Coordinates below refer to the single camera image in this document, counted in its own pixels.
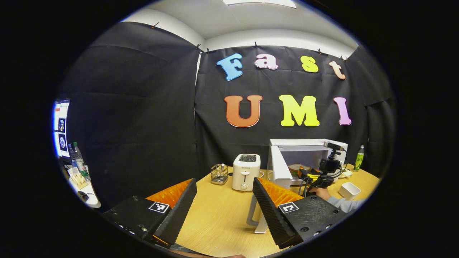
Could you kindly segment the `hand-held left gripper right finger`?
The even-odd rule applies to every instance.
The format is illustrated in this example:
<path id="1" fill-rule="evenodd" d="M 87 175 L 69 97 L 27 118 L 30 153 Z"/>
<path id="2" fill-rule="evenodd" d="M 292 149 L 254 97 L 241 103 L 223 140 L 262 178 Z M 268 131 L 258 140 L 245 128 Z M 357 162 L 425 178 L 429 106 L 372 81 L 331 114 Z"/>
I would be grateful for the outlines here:
<path id="1" fill-rule="evenodd" d="M 280 249 L 310 242 L 349 216 L 317 195 L 303 197 L 264 178 L 254 178 L 252 192 Z"/>

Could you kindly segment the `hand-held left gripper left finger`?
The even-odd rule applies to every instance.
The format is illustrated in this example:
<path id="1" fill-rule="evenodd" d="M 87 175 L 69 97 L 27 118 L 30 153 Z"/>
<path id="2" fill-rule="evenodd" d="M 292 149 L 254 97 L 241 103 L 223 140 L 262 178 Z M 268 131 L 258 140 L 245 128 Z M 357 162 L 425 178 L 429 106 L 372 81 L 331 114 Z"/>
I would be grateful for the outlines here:
<path id="1" fill-rule="evenodd" d="M 171 248 L 197 194 L 196 179 L 177 183 L 147 198 L 131 196 L 102 214 L 132 237 Z"/>

